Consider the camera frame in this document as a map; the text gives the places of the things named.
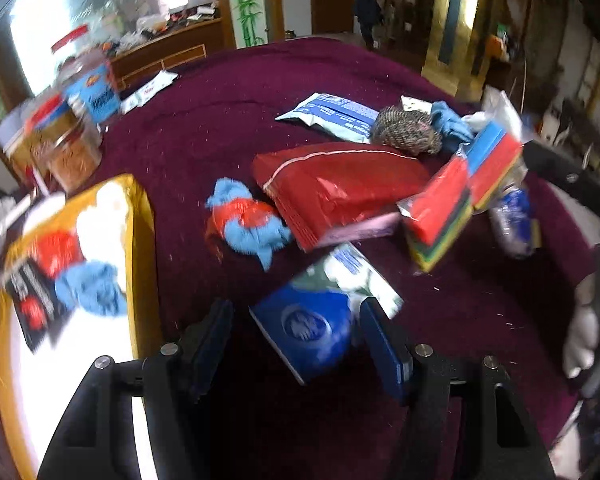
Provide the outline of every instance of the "blue rag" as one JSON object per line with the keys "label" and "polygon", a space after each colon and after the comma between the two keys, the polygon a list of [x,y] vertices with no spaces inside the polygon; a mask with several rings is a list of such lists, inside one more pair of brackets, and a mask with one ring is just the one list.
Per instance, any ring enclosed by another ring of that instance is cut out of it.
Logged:
{"label": "blue rag", "polygon": [[[249,189],[241,182],[230,178],[219,178],[214,193],[206,200],[206,208],[224,205],[236,198],[253,199]],[[254,254],[260,259],[262,268],[269,270],[273,252],[289,243],[293,235],[282,220],[272,215],[261,227],[245,228],[238,219],[229,220],[222,233],[229,247],[241,254]]]}
{"label": "blue rag", "polygon": [[442,149],[455,153],[463,142],[472,142],[469,126],[444,101],[431,105],[431,126],[442,135]]}
{"label": "blue rag", "polygon": [[126,299],[116,282],[115,267],[102,262],[83,262],[56,278],[56,296],[67,309],[81,306],[100,316],[126,314]]}

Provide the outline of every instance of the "wooden counter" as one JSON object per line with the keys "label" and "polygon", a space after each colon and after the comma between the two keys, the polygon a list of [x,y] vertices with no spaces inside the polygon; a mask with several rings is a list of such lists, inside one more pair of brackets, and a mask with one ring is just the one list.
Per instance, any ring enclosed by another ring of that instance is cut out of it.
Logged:
{"label": "wooden counter", "polygon": [[124,90],[160,70],[208,56],[224,49],[222,18],[195,23],[151,40],[116,56],[111,61],[118,87]]}

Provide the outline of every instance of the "blue tissue package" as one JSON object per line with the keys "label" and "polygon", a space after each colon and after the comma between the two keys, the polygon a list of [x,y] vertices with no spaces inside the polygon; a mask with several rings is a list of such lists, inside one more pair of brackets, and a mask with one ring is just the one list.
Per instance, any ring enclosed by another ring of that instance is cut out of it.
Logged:
{"label": "blue tissue package", "polygon": [[388,317],[402,299],[350,243],[251,307],[251,316],[300,384],[336,366],[361,340],[360,304],[375,296]]}
{"label": "blue tissue package", "polygon": [[371,125],[377,116],[375,110],[349,99],[331,94],[313,94],[290,112],[276,117],[276,120],[299,119],[339,139],[368,144]]}

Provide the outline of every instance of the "maroon cloth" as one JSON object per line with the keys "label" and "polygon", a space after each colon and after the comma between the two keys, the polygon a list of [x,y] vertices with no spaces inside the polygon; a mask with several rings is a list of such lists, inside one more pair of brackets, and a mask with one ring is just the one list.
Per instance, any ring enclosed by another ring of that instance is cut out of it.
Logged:
{"label": "maroon cloth", "polygon": [[[216,179],[241,180],[262,200],[250,173],[257,153],[333,140],[273,120],[313,92],[375,109],[398,104],[402,94],[447,99],[458,113],[468,112],[418,74],[357,47],[318,39],[254,47],[184,68],[171,87],[117,122],[105,135],[104,160],[92,180],[133,173],[148,192],[167,336],[199,320],[213,298],[234,302],[232,337],[199,421],[200,445],[218,479],[380,478],[404,419],[365,348],[302,387],[248,314],[328,249],[304,254],[291,244],[263,272],[257,258],[231,251],[219,263],[205,245],[204,203]],[[570,219],[563,209],[554,217],[559,238]],[[560,370],[574,283],[550,252],[507,258],[484,214],[469,222],[431,274],[414,272],[401,235],[356,246],[404,298],[396,322],[414,342],[448,355],[495,354],[550,444],[574,405]]]}

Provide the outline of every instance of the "blue gripper pad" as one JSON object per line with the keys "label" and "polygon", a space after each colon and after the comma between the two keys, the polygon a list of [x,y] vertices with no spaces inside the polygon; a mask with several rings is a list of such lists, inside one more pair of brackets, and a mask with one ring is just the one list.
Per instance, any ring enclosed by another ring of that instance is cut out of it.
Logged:
{"label": "blue gripper pad", "polygon": [[466,151],[469,164],[469,176],[473,176],[482,163],[487,160],[493,149],[504,137],[506,132],[493,121],[489,122],[484,129],[475,137]]}
{"label": "blue gripper pad", "polygon": [[360,305],[360,328],[384,390],[404,405],[413,382],[413,358],[404,332],[392,325],[376,298]]}

